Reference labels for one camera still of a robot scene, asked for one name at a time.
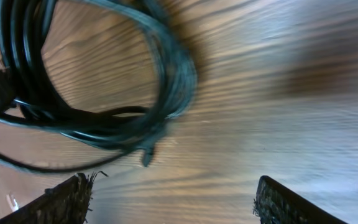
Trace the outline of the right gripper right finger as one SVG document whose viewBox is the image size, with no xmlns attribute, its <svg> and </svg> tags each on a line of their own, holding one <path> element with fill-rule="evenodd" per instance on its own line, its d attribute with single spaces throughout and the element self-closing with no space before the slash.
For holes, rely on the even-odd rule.
<svg viewBox="0 0 358 224">
<path fill-rule="evenodd" d="M 345 224 L 267 175 L 259 179 L 252 213 L 261 224 Z"/>
</svg>

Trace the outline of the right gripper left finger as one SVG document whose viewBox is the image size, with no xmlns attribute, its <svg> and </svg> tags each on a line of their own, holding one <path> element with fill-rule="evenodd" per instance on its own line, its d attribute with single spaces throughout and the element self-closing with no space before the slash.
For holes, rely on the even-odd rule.
<svg viewBox="0 0 358 224">
<path fill-rule="evenodd" d="M 0 224 L 84 224 L 97 173 L 77 173 L 17 211 L 0 219 Z"/>
</svg>

